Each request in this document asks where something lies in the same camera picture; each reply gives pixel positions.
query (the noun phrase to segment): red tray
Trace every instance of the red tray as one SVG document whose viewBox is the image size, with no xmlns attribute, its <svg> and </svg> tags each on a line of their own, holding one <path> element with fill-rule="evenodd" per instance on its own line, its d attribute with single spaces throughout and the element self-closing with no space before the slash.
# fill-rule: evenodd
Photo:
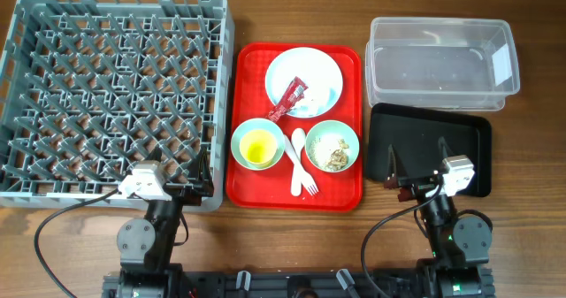
<svg viewBox="0 0 566 298">
<path fill-rule="evenodd" d="M 238 56 L 238 70 L 233 96 L 232 131 L 251 118 L 264 118 L 273 108 L 265 94 L 265 73 L 277 55 L 295 47 L 312 47 L 328 54 L 342 72 L 344 86 L 338 102 L 325 114 L 316 118 L 283 116 L 278 126 L 289 138 L 297 128 L 305 133 L 323 120 L 339 120 L 354 129 L 362 138 L 362 76 L 360 57 L 344 46 L 251 43 Z M 301 196 L 291 195 L 293 164 L 284 155 L 270 169 L 251 171 L 239 165 L 230 153 L 226 175 L 226 193 L 233 203 L 242 207 L 349 211 L 362 199 L 362 156 L 346 171 L 327 173 L 317 169 L 302 150 L 302 165 L 312 175 L 318 194 L 310 196 L 303 188 Z"/>
</svg>

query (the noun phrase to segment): wooden table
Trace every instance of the wooden table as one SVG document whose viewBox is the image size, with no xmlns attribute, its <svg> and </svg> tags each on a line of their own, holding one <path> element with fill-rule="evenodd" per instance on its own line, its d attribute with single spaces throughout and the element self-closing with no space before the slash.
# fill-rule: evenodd
<svg viewBox="0 0 566 298">
<path fill-rule="evenodd" d="M 0 0 L 2 40 L 15 1 Z M 494 222 L 490 266 L 498 296 L 566 295 L 566 0 L 228 2 L 237 50 L 257 41 L 315 42 L 348 45 L 363 57 L 371 20 L 378 16 L 505 19 L 515 37 L 521 91 L 502 111 L 479 114 L 493 127 L 491 195 L 458 197 L 455 203 L 461 210 L 481 210 Z M 366 134 L 369 111 L 365 103 Z M 174 250 L 172 260 L 188 271 L 360 270 L 368 229 L 406 206 L 394 192 L 369 181 L 359 207 L 346 215 L 246 210 L 225 200 L 217 212 L 187 215 L 190 239 Z M 0 209 L 0 296 L 63 295 L 32 245 L 36 227 L 52 212 Z M 142 214 L 118 209 L 65 214 L 44 229 L 43 254 L 78 296 L 99 297 L 103 275 L 119 269 L 118 229 Z M 430 255 L 407 216 L 374 235 L 368 265 L 411 267 Z"/>
</svg>

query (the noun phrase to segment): gray dish rack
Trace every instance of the gray dish rack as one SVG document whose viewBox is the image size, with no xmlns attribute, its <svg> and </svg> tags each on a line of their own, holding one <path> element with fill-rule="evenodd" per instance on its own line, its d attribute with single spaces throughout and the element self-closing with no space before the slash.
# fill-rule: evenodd
<svg viewBox="0 0 566 298">
<path fill-rule="evenodd" d="M 187 210 L 217 209 L 233 36 L 226 0 L 18 0 L 0 60 L 0 205 L 98 197 L 157 145 L 170 186 L 191 184 L 207 150 L 215 194 Z"/>
</svg>

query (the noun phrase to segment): plastic fork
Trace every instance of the plastic fork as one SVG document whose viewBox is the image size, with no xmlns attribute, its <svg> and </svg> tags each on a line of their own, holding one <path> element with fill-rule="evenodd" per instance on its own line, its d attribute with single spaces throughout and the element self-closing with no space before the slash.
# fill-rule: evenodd
<svg viewBox="0 0 566 298">
<path fill-rule="evenodd" d="M 301 178 L 302 185 L 310 195 L 315 195 L 316 193 L 318 193 L 318 187 L 315 183 L 315 180 L 312 179 L 312 176 L 310 174 L 304 171 L 301 161 L 299 161 L 299 157 L 297 157 L 296 153 L 294 152 L 293 145 L 291 144 L 289 138 L 286 135 L 283 136 L 285 137 L 285 153 L 287 153 L 287 156 L 291 159 L 294 166 L 300 170 L 299 177 Z"/>
</svg>

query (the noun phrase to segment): clear plastic container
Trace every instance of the clear plastic container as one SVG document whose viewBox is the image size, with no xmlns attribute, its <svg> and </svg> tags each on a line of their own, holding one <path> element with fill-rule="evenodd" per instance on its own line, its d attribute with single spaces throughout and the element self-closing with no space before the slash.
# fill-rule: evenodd
<svg viewBox="0 0 566 298">
<path fill-rule="evenodd" d="M 371 106 L 500 110 L 520 89 L 511 29 L 497 19 L 376 18 L 365 82 Z"/>
</svg>

